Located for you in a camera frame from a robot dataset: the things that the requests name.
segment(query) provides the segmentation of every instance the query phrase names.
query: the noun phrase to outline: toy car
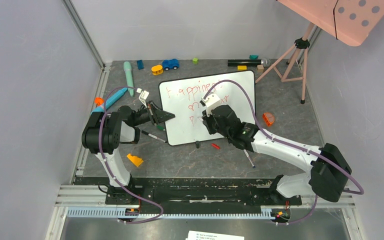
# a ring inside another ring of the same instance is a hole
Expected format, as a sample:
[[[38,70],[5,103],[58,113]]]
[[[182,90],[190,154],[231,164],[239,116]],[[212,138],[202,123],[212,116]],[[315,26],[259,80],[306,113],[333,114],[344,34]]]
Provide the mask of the toy car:
[[[179,61],[176,58],[173,58],[171,60],[164,60],[162,61],[162,68],[166,71],[170,69],[178,69],[179,68]]]

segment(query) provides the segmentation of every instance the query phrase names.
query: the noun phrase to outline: whiteboard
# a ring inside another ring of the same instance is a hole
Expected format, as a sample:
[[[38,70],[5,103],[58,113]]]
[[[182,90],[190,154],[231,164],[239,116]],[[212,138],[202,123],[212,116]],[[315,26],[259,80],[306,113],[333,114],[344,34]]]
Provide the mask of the whiteboard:
[[[205,110],[200,100],[212,85],[221,80],[232,80],[240,84],[249,95],[255,110],[255,77],[251,70],[224,74],[162,81],[158,85],[161,106],[176,117],[165,122],[168,144],[171,146],[223,138],[219,133],[210,135],[200,117]],[[228,104],[242,122],[254,123],[247,98],[238,86],[223,82],[215,87],[221,104]]]

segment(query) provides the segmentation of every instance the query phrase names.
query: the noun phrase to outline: whiteboard black border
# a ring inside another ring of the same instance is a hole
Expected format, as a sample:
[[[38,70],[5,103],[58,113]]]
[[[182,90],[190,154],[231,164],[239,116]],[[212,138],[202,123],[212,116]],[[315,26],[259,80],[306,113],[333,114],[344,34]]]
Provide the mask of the whiteboard black border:
[[[256,103],[256,95],[257,95],[257,92],[256,92],[256,73],[251,70],[251,69],[248,69],[248,70],[243,70],[243,71],[230,71],[230,72],[223,72],[223,73],[215,73],[215,74],[208,74],[208,75],[201,75],[201,76],[192,76],[192,77],[187,77],[187,78],[177,78],[177,79],[172,79],[172,80],[165,80],[165,81],[160,81],[158,83],[158,95],[159,95],[159,102],[161,103],[161,108],[162,110],[164,110],[164,107],[163,107],[163,100],[161,99],[161,92],[160,92],[160,85],[162,83],[167,83],[167,82],[173,82],[173,81],[178,81],[178,80],[187,80],[187,79],[195,79],[195,78],[202,78],[202,77],[210,77],[210,76],[216,76],[216,75],[223,75],[223,74],[234,74],[234,73],[243,73],[243,72],[247,72],[247,71],[250,71],[252,72],[252,75],[254,76],[254,113],[256,113],[256,108],[257,108],[257,103]],[[169,136],[167,135],[167,128],[166,128],[166,123],[164,122],[164,128],[166,129],[165,131],[165,139],[167,139],[167,144],[171,147],[175,147],[175,146],[182,146],[182,145],[186,145],[186,144],[193,144],[193,142],[189,142],[189,143],[182,143],[182,144],[178,144],[178,145],[171,145],[169,143]],[[199,141],[200,143],[203,143],[203,142],[208,142],[210,140],[204,140],[204,141]]]

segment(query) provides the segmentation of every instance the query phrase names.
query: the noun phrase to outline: gray wall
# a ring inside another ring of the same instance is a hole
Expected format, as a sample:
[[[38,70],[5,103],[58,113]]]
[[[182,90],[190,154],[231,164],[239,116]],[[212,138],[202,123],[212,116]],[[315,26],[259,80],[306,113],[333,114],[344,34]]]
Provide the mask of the gray wall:
[[[60,0],[0,0],[0,240],[45,237],[99,72]]]
[[[106,62],[280,57],[309,22],[275,0],[73,0]]]
[[[308,78],[325,141],[340,148],[366,191],[354,199],[367,239],[384,239],[384,18],[359,47],[323,32]]]

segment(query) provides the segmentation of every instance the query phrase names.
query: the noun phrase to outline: red marker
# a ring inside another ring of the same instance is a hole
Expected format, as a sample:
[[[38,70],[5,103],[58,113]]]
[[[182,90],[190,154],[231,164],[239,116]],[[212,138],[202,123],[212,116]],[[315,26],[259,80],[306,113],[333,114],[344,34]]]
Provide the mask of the red marker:
[[[212,146],[213,148],[215,148],[215,149],[220,149],[220,147],[217,146],[217,144],[215,144],[215,143],[211,143],[211,146]]]

